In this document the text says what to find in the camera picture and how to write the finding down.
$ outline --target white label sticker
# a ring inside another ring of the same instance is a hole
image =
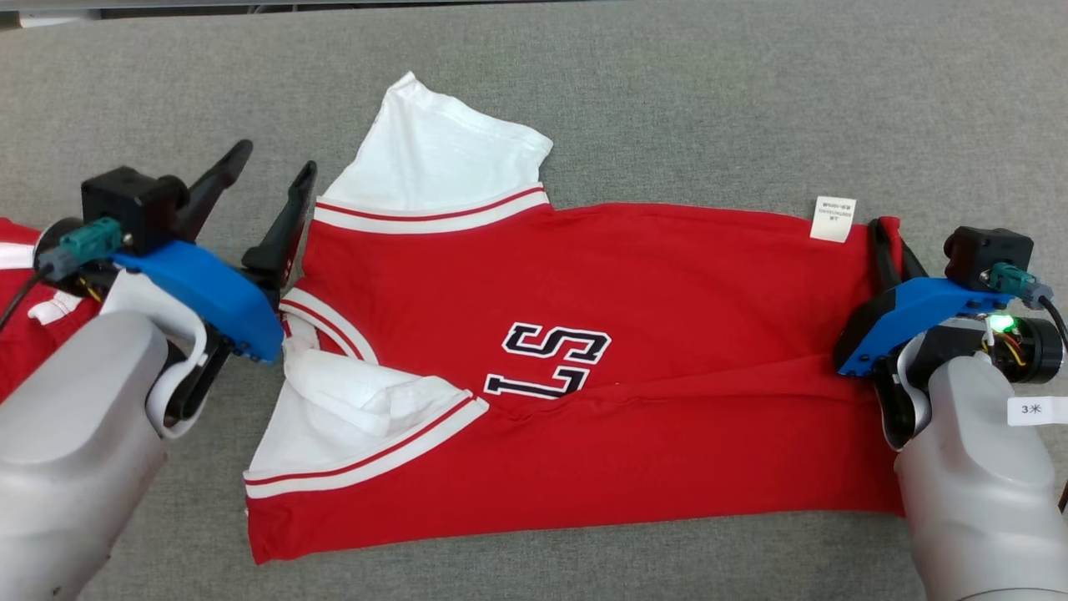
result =
[[[857,201],[851,197],[821,195],[816,199],[816,215],[812,218],[808,237],[829,241],[846,241],[853,225]]]
[[[1008,400],[1009,426],[1068,424],[1068,398],[1012,397]]]

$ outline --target gray tablecloth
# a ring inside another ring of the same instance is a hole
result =
[[[1027,233],[1034,269],[1068,290],[1066,31],[1061,0],[677,0],[4,32],[0,213],[43,226],[78,211],[88,176],[126,163],[189,180],[248,137],[255,153],[201,238],[236,260],[302,162],[318,161],[325,189],[412,69],[552,138],[543,177],[557,206],[810,216],[818,194],[844,195],[858,219],[901,216],[933,271],[959,224]],[[256,568],[240,473],[281,380],[231,363],[85,599],[922,596],[905,523],[864,515],[517,533]],[[1068,476],[1068,437],[1043,434]]]

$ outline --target red garment with white stripe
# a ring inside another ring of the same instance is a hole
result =
[[[0,218],[0,305],[6,307],[32,274],[33,244],[40,234]],[[45,363],[85,322],[99,305],[34,286],[0,332],[0,402]]]
[[[557,210],[533,181],[475,202],[451,180],[437,203],[419,178],[390,195],[371,189],[375,174],[411,173],[377,162],[409,152],[395,152],[408,142],[390,111],[441,113],[441,139],[460,127],[447,139],[548,152],[535,131],[412,82],[391,89],[319,199],[304,276],[282,303],[286,384],[246,473],[257,563],[533,528],[900,511],[878,404],[830,359],[871,294],[865,227],[836,243],[766,212]],[[383,129],[391,152],[376,152]],[[885,223],[899,257],[898,222]]]

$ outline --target led light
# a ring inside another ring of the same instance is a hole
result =
[[[994,332],[1008,332],[1016,328],[1016,318],[1012,316],[990,316],[990,329]]]

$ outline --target teal connector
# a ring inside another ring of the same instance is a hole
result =
[[[1038,303],[1038,299],[1043,296],[1053,299],[1053,289],[1050,286],[1016,265],[995,263],[985,279],[991,288],[1004,294],[1011,294],[1023,300],[1023,304],[1028,310],[1040,310],[1041,305]]]
[[[60,244],[41,253],[37,268],[49,280],[59,281],[78,267],[106,258],[123,246],[123,230],[119,221],[103,217],[60,238]]]

